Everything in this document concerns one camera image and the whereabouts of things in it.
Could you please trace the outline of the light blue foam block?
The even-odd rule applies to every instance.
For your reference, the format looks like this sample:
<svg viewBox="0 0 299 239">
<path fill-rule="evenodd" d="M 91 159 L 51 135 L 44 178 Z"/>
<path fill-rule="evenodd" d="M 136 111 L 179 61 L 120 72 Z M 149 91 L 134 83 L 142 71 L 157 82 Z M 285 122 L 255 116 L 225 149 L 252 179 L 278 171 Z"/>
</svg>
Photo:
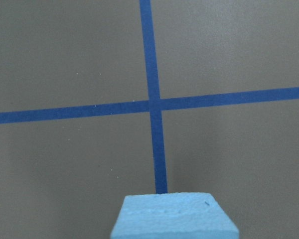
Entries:
<svg viewBox="0 0 299 239">
<path fill-rule="evenodd" d="M 238 239 L 239 229 L 209 193 L 130 195 L 112 239 Z"/>
</svg>

